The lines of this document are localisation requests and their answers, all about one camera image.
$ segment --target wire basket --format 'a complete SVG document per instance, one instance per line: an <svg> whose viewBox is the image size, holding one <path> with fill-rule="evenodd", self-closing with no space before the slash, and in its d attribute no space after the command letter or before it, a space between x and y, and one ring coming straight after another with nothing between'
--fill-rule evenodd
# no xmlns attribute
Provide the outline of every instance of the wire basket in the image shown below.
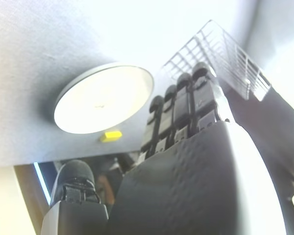
<svg viewBox="0 0 294 235"><path fill-rule="evenodd" d="M249 99L252 91L261 101L271 84L260 68L237 45L232 37L214 21L209 21L164 66L173 80L192 73L198 62L209 64L242 98Z"/></svg>

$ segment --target round plate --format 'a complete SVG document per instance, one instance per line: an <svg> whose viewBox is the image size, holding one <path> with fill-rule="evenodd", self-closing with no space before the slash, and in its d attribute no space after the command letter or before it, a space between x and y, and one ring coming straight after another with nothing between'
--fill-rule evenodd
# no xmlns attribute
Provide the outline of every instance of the round plate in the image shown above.
<svg viewBox="0 0 294 235"><path fill-rule="evenodd" d="M145 69L109 64L89 70L60 93L54 120L63 131L88 134L113 127L149 99L153 77Z"/></svg>

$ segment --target yellow sponge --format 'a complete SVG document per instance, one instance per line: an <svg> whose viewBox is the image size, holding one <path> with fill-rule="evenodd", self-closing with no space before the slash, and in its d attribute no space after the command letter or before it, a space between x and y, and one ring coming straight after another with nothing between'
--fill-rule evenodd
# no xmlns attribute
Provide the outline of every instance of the yellow sponge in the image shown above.
<svg viewBox="0 0 294 235"><path fill-rule="evenodd" d="M101 142L112 142L112 141L117 141L121 137L122 137L121 131L109 131L109 132L105 132L101 136L100 140Z"/></svg>

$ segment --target yellow block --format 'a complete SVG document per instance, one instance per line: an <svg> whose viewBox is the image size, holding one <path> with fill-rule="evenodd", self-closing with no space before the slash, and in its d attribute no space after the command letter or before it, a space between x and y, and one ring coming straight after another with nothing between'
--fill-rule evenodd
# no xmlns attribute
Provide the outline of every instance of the yellow block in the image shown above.
<svg viewBox="0 0 294 235"><path fill-rule="evenodd" d="M105 132L101 136L100 140L101 142L112 142L112 141L117 141L121 137L122 137L121 131L109 131L109 132Z"/></svg>

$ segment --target blue-white light strip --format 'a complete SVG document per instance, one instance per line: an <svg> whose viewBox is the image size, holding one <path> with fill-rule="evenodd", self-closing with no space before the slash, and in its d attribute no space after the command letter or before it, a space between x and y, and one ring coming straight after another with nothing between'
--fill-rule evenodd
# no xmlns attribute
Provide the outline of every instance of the blue-white light strip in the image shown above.
<svg viewBox="0 0 294 235"><path fill-rule="evenodd" d="M34 167L35 167L35 170L37 172L37 175L38 175L38 179L40 181L40 184L41 184L41 187L43 188L43 191L44 191L44 194L45 194L45 197L46 197L46 200L48 202L48 204L50 205L50 201L51 201L51 198L50 198L50 194L48 192L48 189L47 189L47 186L46 186L46 183L45 183L45 180L43 178L43 175L41 173L41 170L39 168L39 165L37 162L34 163Z"/></svg>

